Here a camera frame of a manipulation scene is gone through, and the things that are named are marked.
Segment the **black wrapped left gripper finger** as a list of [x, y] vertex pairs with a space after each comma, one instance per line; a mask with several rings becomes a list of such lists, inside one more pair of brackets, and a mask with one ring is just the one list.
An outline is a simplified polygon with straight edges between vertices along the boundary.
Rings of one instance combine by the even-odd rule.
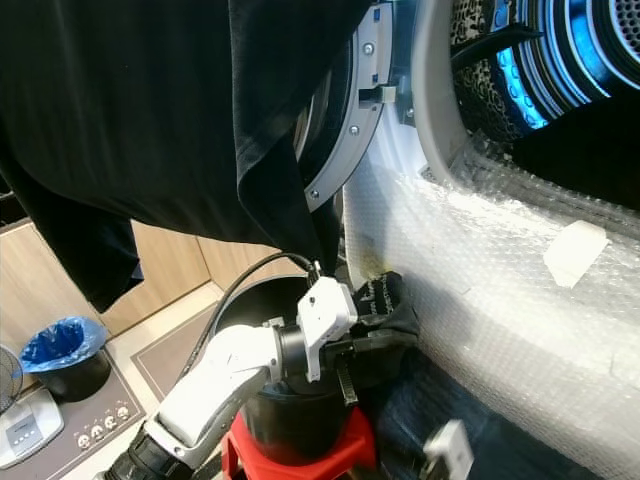
[[417, 344], [419, 337], [413, 334], [371, 334], [352, 339], [346, 357], [356, 362], [399, 362]]
[[396, 334], [397, 337], [419, 338], [420, 324], [413, 310], [403, 276], [397, 271], [384, 271], [362, 284], [352, 300], [357, 310], [353, 337]]

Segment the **black t-shirt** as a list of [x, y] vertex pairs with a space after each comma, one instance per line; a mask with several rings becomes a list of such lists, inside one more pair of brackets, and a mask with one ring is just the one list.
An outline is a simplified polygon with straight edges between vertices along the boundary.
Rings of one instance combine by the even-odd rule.
[[293, 134], [371, 4], [0, 1], [0, 173], [95, 310], [145, 278], [134, 221], [334, 270]]

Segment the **white front-load washing machine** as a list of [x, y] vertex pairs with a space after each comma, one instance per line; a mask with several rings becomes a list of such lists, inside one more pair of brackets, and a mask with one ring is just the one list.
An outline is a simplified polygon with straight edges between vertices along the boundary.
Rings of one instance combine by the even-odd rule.
[[486, 157], [595, 200], [640, 212], [640, 93], [593, 102], [517, 140], [462, 123], [451, 69], [451, 0], [408, 0], [404, 96], [379, 137], [415, 136], [430, 173], [460, 184], [468, 155]]

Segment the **dark blue denim garment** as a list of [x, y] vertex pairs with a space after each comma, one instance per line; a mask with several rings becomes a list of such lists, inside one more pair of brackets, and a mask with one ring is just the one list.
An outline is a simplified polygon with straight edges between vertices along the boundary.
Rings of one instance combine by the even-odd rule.
[[603, 480], [490, 410], [417, 349], [404, 353], [396, 379], [360, 398], [378, 439], [380, 470], [390, 479], [419, 480], [422, 444], [460, 420], [474, 453], [467, 480]]

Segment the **black plastic laundry bucket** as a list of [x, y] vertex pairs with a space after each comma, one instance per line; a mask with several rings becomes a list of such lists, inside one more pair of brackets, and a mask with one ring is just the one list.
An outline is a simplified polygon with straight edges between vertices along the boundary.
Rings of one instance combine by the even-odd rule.
[[266, 384], [241, 408], [241, 417], [257, 447], [280, 465], [310, 465], [332, 451], [346, 428], [349, 406], [334, 370], [326, 361], [319, 381], [307, 379], [303, 335], [297, 305], [308, 282], [301, 274], [270, 276], [248, 284], [230, 298], [216, 332], [229, 326], [266, 326], [283, 320], [279, 343], [284, 378]]

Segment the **red plastic stool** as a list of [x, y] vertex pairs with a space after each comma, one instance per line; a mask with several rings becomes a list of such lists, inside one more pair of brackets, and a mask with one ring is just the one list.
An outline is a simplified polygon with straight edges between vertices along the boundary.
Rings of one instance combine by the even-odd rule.
[[370, 421], [357, 407], [247, 406], [221, 447], [227, 480], [342, 480], [378, 466]]

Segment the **clear bubble wrap sheet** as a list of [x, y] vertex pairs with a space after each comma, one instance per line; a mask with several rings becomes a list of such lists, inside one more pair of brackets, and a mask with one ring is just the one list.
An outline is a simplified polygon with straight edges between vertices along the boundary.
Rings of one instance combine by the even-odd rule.
[[[346, 187], [349, 265], [397, 271], [421, 353], [471, 396], [605, 480], [640, 480], [640, 212], [468, 155], [435, 178], [379, 137]], [[573, 221], [608, 246], [573, 288], [543, 253]]]

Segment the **plain grey floor mat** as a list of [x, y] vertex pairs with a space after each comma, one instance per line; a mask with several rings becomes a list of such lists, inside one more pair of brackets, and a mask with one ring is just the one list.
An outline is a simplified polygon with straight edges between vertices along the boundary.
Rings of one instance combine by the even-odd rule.
[[131, 357], [148, 388], [161, 399], [177, 384], [178, 376], [189, 358], [198, 335], [209, 324], [216, 306], [205, 308], [183, 323], [161, 334]]

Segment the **white paper label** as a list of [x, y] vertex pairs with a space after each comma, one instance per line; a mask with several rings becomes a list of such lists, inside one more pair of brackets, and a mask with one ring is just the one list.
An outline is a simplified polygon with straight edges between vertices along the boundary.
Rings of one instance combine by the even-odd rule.
[[590, 221], [573, 221], [550, 242], [541, 259], [554, 283], [573, 288], [609, 242], [604, 228]]

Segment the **light wooden cabinet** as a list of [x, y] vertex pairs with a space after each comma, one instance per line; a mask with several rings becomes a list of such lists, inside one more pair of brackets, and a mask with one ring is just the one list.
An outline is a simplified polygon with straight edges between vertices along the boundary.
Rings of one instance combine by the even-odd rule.
[[127, 332], [207, 283], [228, 287], [248, 265], [273, 252], [260, 244], [220, 242], [134, 223], [142, 283], [99, 312], [84, 300], [31, 221], [1, 230], [0, 339], [14, 351], [69, 316], [100, 321], [110, 337]]

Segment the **grey round washer door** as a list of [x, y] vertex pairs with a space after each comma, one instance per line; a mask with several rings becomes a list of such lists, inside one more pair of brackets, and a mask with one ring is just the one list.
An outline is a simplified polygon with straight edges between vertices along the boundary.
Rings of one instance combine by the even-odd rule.
[[294, 148], [303, 196], [314, 212], [338, 195], [364, 159], [385, 105], [396, 101], [390, 79], [394, 4], [370, 3], [351, 40], [298, 116]]

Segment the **grey floor mat with knobs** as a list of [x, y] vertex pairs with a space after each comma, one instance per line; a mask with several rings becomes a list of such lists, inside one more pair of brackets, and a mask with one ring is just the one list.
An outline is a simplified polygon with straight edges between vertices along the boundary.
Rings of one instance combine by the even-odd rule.
[[1, 470], [0, 480], [91, 480], [104, 467], [90, 460], [145, 415], [133, 390], [125, 384], [108, 355], [110, 378], [99, 392], [83, 401], [59, 404], [64, 428], [40, 452]]

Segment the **black bin with blue bag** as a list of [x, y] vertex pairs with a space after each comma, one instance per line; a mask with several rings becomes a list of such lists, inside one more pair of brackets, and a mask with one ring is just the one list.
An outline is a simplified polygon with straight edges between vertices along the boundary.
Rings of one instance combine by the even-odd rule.
[[108, 334], [91, 317], [63, 317], [29, 338], [20, 352], [20, 369], [45, 385], [56, 402], [84, 401], [110, 378]]

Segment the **black cloth strip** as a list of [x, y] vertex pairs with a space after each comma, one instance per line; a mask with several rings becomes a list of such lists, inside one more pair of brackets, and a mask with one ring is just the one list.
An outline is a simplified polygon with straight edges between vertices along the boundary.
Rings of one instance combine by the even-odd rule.
[[471, 38], [451, 49], [451, 69], [460, 70], [498, 52], [512, 49], [521, 42], [535, 40], [544, 37], [545, 33], [525, 24], [511, 24], [497, 29], [497, 31], [485, 33], [476, 38]]

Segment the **blue lit steel washer drum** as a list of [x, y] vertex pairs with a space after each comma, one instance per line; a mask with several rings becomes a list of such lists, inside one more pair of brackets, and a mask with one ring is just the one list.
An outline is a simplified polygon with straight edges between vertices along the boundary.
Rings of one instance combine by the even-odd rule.
[[451, 0], [451, 49], [511, 24], [545, 36], [452, 72], [468, 131], [517, 140], [640, 93], [640, 0]]

